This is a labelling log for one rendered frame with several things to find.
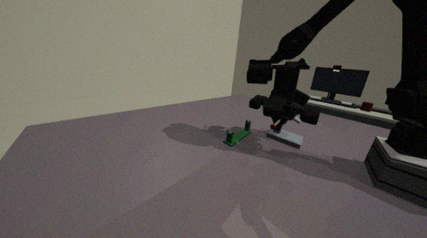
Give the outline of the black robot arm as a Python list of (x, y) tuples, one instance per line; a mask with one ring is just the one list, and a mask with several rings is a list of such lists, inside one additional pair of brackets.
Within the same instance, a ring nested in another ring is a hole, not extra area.
[[(280, 40), (278, 51), (270, 60), (250, 60), (247, 82), (267, 84), (276, 69), (274, 84), (295, 88), (300, 70), (310, 69), (305, 60), (272, 64), (297, 57), (314, 36), (353, 1), (329, 0), (306, 23), (296, 26)], [(392, 1), (402, 11), (402, 75), (396, 87), (386, 91), (385, 104), (397, 124), (385, 142), (401, 155), (427, 160), (427, 0)], [(281, 96), (272, 90), (263, 103), (263, 115), (276, 120), (291, 117), (293, 110), (294, 103), (287, 92)]]

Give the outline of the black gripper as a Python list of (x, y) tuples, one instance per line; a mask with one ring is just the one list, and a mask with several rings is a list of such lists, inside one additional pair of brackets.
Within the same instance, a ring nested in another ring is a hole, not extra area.
[[(273, 90), (276, 90), (278, 95), (284, 96), (284, 92), (290, 93), (290, 98), (291, 98), (292, 103), (293, 103), (294, 98), (295, 98), (295, 89), (296, 89), (296, 87), (295, 88), (293, 88), (293, 87), (286, 88), (286, 87), (279, 87), (275, 84), (273, 87)], [(267, 97), (265, 97), (265, 96), (256, 95), (255, 97), (253, 97), (250, 100), (250, 108), (258, 110), (259, 108), (261, 108), (261, 105), (263, 105), (263, 103), (266, 99), (267, 99)], [(291, 117), (287, 117), (287, 116), (282, 117), (279, 125), (276, 126), (275, 130), (278, 129), (278, 131), (279, 131), (279, 129), (283, 126), (283, 124), (286, 121), (288, 121), (288, 120), (292, 121), (295, 114), (300, 115), (300, 119), (303, 122), (306, 122), (306, 123), (309, 123), (312, 125), (316, 125), (317, 121), (319, 119), (319, 116), (320, 116), (320, 112), (321, 112), (321, 109), (317, 106), (304, 105), (303, 108), (294, 106), (293, 114), (291, 115)]]

